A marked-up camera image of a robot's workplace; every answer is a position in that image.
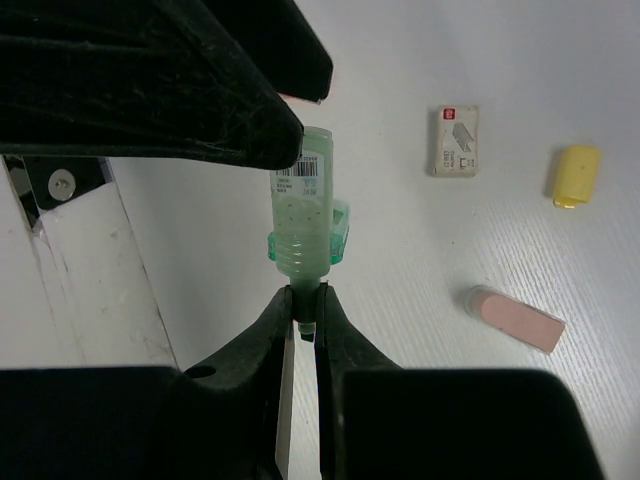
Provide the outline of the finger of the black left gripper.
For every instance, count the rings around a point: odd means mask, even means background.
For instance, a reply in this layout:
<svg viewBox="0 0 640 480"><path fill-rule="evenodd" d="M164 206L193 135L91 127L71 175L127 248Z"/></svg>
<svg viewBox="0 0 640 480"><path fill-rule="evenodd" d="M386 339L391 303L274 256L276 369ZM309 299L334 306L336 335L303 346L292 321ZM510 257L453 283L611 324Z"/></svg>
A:
<svg viewBox="0 0 640 480"><path fill-rule="evenodd" d="M283 168L303 128L200 1L5 1L6 154Z"/></svg>
<svg viewBox="0 0 640 480"><path fill-rule="evenodd" d="M209 9L280 94L310 102L330 91L333 62L293 1L211 1Z"/></svg>

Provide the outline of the grey boxed eraser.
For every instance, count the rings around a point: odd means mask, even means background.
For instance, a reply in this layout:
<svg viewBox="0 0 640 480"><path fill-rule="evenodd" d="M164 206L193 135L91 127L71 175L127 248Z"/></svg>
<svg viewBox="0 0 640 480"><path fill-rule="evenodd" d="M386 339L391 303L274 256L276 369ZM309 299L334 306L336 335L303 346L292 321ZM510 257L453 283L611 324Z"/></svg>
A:
<svg viewBox="0 0 640 480"><path fill-rule="evenodd" d="M434 177L472 178L479 172L478 105L441 105L431 117L429 166Z"/></svg>

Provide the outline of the green highlighter pen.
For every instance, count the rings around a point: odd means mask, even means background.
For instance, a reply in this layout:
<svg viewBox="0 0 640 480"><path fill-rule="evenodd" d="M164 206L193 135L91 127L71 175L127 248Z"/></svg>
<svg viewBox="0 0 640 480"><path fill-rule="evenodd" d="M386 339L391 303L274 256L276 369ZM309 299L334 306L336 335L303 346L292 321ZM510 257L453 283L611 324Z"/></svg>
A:
<svg viewBox="0 0 640 480"><path fill-rule="evenodd" d="M315 337L321 280L343 260L350 230L350 207L334 197L333 151L330 131L307 126L294 165L270 174L268 257L289 279L293 319L305 341Z"/></svg>

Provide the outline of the pink mini stapler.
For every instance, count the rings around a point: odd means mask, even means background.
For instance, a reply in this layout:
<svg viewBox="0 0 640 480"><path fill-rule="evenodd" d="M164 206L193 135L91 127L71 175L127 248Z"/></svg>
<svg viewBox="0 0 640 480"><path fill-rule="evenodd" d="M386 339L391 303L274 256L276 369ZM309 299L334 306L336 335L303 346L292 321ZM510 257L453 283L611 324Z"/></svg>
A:
<svg viewBox="0 0 640 480"><path fill-rule="evenodd" d="M565 332L565 322L486 286L466 296L467 313L503 334L546 354L554 351Z"/></svg>

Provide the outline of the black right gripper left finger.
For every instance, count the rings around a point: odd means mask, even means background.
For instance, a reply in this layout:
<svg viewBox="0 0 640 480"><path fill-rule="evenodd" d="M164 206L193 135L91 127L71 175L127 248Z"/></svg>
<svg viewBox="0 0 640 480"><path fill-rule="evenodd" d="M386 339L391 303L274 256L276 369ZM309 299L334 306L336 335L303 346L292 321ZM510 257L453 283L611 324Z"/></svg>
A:
<svg viewBox="0 0 640 480"><path fill-rule="evenodd" d="M5 479L283 479L289 461L292 295L191 368L1 374Z"/></svg>

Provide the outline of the yellow eraser block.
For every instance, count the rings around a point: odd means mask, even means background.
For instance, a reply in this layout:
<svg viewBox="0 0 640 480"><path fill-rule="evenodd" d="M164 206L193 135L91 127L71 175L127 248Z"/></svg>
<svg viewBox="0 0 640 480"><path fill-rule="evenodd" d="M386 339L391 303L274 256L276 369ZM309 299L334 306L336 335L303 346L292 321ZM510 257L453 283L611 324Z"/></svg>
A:
<svg viewBox="0 0 640 480"><path fill-rule="evenodd" d="M571 210L590 202L601 156L592 145L570 145L560 151L552 171L551 200L556 208Z"/></svg>

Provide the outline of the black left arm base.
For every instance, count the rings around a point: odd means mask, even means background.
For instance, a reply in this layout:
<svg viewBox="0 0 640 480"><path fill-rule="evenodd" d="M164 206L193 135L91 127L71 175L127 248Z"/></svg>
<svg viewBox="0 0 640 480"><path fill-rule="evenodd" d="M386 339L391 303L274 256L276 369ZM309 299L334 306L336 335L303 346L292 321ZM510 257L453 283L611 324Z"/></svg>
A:
<svg viewBox="0 0 640 480"><path fill-rule="evenodd" d="M33 228L43 212L85 195L111 180L101 157L3 157L27 222Z"/></svg>

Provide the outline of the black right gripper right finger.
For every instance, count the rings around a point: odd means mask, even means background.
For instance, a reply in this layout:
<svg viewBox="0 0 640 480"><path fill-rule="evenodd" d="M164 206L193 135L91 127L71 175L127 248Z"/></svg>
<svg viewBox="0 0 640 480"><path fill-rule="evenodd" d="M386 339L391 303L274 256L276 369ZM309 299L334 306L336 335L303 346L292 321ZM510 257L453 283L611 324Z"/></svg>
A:
<svg viewBox="0 0 640 480"><path fill-rule="evenodd" d="M600 479L581 413L532 369L405 369L322 285L315 307L325 479Z"/></svg>

